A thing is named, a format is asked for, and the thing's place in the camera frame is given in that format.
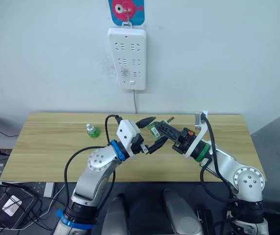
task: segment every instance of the gray panel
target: gray panel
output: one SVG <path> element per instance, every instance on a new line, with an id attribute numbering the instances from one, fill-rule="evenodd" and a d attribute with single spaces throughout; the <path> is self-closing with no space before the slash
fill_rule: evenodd
<path id="1" fill-rule="evenodd" d="M 251 137 L 267 177 L 264 200 L 280 202 L 280 117 Z"/>

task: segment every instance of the wooden table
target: wooden table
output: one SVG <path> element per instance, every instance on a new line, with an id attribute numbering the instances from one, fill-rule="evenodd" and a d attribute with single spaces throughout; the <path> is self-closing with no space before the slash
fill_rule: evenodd
<path id="1" fill-rule="evenodd" d="M 1 180 L 61 182 L 64 180 L 64 166 L 70 156 L 86 146 L 105 146 L 106 136 L 104 120 L 108 114 L 80 113 L 31 113 L 16 146 L 10 155 Z M 156 116 L 156 120 L 175 119 L 170 123 L 182 130 L 187 127 L 194 130 L 194 115 L 140 115 L 122 114 L 124 119 L 138 121 L 142 118 Z M 263 172 L 245 121 L 241 115 L 209 115 L 216 144 L 229 152 L 237 160 L 251 165 Z M 100 128 L 101 135 L 92 139 L 86 132 L 86 124 L 91 123 Z M 109 119 L 110 139 L 116 139 L 117 123 Z M 150 145 L 154 138 L 144 128 L 141 134 L 145 143 Z M 128 159 L 116 170 L 117 181 L 199 181 L 200 166 L 194 159 L 186 159 L 175 152 L 167 143 L 152 155 L 138 154 L 135 159 Z M 87 165 L 91 151 L 78 155 L 70 164 L 68 179 L 76 182 Z M 208 172 L 207 181 L 219 181 Z"/>

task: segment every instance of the small bottle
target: small bottle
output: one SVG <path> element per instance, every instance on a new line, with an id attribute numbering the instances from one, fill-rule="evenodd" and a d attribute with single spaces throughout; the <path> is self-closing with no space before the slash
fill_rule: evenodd
<path id="1" fill-rule="evenodd" d="M 91 138 L 98 138 L 100 135 L 100 130 L 91 124 L 87 124 L 87 132 Z"/>

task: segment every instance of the pink fish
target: pink fish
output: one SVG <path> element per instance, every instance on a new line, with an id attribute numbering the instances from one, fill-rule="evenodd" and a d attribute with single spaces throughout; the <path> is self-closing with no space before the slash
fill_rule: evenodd
<path id="1" fill-rule="evenodd" d="M 113 0 L 112 9 L 118 19 L 126 21 L 127 11 L 131 19 L 137 10 L 143 11 L 143 6 L 137 7 L 132 0 Z"/>

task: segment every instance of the electrical outlet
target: electrical outlet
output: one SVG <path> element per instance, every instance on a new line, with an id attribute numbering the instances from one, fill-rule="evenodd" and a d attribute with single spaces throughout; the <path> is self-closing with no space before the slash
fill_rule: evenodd
<path id="1" fill-rule="evenodd" d="M 146 32 L 135 28 L 110 28 L 108 38 L 120 87 L 144 90 L 146 86 Z"/>

